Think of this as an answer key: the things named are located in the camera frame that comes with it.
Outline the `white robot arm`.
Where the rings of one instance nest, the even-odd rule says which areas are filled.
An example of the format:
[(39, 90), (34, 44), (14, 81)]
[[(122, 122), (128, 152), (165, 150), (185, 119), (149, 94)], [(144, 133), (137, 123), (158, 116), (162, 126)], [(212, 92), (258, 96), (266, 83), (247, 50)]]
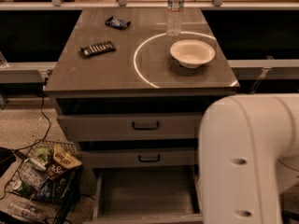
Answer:
[(204, 224), (282, 224), (277, 160), (299, 148), (299, 95), (229, 96), (199, 129)]

